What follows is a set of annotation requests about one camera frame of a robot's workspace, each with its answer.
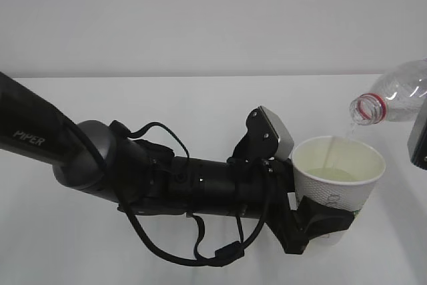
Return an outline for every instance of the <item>white paper cup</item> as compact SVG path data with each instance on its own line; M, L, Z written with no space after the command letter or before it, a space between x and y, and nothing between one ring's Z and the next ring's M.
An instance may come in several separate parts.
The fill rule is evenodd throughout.
M357 215L368 199L376 181L386 170L384 158L374 148L356 140L336 136L308 139L294 149L295 195L299 204L303 196L327 207L348 210ZM307 173L318 168L334 167L353 176L341 182ZM344 232L316 238L321 244L336 244Z

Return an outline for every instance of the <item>clear plastic bottle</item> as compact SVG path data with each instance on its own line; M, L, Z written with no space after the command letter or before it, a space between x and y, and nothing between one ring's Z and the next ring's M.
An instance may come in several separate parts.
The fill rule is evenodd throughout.
M350 115L359 125L381 121L414 120L427 97L427 59L410 61L373 84L370 91L350 104Z

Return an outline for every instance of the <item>black robotic arm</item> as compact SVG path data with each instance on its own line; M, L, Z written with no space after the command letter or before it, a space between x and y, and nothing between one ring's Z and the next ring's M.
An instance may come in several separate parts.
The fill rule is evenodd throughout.
M0 148L53 165L64 186L118 203L143 243L155 255L184 266L224 266L244 255L264 224L285 253L302 254L310 239L346 230L351 212L328 208L303 198L290 209L294 192L294 142L279 117L260 106L246 120L247 134L227 162L189 157L176 135L161 123L149 123L132 133L123 124L99 121L74 124L55 106L0 73ZM167 130L187 157L142 136L153 126ZM240 240L204 258L197 246L203 239L203 220L195 215L235 216ZM148 238L136 215L182 215L199 227L195 259L180 258L159 249ZM241 218L258 219L244 240Z

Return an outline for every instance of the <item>black cable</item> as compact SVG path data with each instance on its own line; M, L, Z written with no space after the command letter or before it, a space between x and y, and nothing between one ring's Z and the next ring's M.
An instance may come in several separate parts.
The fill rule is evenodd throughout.
M240 214L239 213L236 213L236 223L238 225L240 242L243 243L243 239L244 239L243 226L242 226L242 220L240 219Z
M194 247L193 247L193 255L198 260L207 260L206 257L200 255L199 253L199 245L200 242L205 237L205 222L203 221L203 218L200 216L194 215L193 213L187 213L189 217L194 218L196 224L197 224L197 240L195 241Z
M262 214L258 220L257 225L255 226L253 232L251 235L247 238L245 242L240 246L239 250L229 258L225 259L218 259L218 258L207 258L203 260L192 260L188 258L182 258L178 256L174 256L172 254L169 254L162 249L158 248L148 237L147 233L145 233L144 229L142 228L141 224L139 223L139 220L136 218L135 214L133 213L133 210L129 203L127 202L125 196L123 195L120 187L115 183L115 180L111 176L111 173L107 167L107 164L105 163L105 160L103 159L102 155L99 153L98 149L95 147L93 142L86 136L86 134L78 127L75 123L73 123L69 118L65 117L65 126L69 128L69 130L76 136L78 140L85 146L87 151L91 154L93 159L95 160L96 164L98 165L99 169L102 171L103 175L105 176L105 179L109 184L111 184L111 188L113 189L117 201L119 202L119 205L123 209L125 215L127 216L128 220L130 221L133 229L141 239L141 241L144 243L144 245L148 248L149 251L151 251L156 256L163 258L164 260L167 260L168 262L172 262L174 264L183 265L183 266L213 266L213 267L220 267L225 266L230 263L232 263L234 260L238 259L240 257L240 252L242 250L245 250L260 234L262 227L264 226L267 215L268 215L268 208L270 205L270 178L268 176L268 173L266 169L263 167L263 173L264 173L264 179L266 181L266 197L264 200L264 206Z
M147 125L143 126L140 130L137 130L134 133L130 133L128 135L128 137L132 138L132 139L141 138L142 136L144 136L147 133L147 131L149 131L151 128L156 127L156 126L160 127L160 128L163 128L165 131L167 131L169 133L170 136L172 136L178 142L178 144L184 150L184 152L185 152L185 154L187 156L187 162L188 162L188 160L189 160L189 152L188 152L188 149L186 148L186 146L178 138L178 136L175 135L175 133L173 131L171 131L166 125L163 125L162 123L159 123L158 121L152 121L151 123L148 123Z

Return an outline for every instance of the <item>cup rim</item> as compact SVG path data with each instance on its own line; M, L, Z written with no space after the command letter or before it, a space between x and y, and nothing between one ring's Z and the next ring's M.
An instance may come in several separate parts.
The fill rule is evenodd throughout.
M375 176L374 178L370 178L369 180L358 180L357 182L337 182L334 180L326 180L324 178L319 178L315 175L309 174L307 172L305 172L304 170L301 170L300 168L298 168L298 166L295 164L294 162L294 154L295 152L298 150L298 148L300 148L301 146L303 146L304 144L308 143L309 141L315 140L315 139L320 139L320 138L333 138L333 137L337 137L337 138L342 138L345 139L342 136L336 136L336 135L324 135L324 136L317 136L317 137L312 137L309 139L304 140L303 142L299 143L298 146L296 146L294 148L294 150L292 151L291 154L291 160L292 160L292 165L294 166L294 168L296 168L299 172L303 173L305 176L307 176L308 178L311 178L312 180L317 180L318 182L322 182L325 184L330 184L330 185L338 185L338 186L361 186L361 185L366 185L372 182L377 181L378 179L380 179L380 177L384 174L384 172L386 171L386 161L384 159L384 157L382 157L382 155L380 154L379 151L377 151L375 148L373 148L372 146L369 146L368 144L365 144L364 142L357 140L357 139L348 139L350 141L353 141L357 144L361 144L363 146L365 146L366 148L372 150L377 156L379 156L380 161L382 163L382 171L380 172L379 175Z

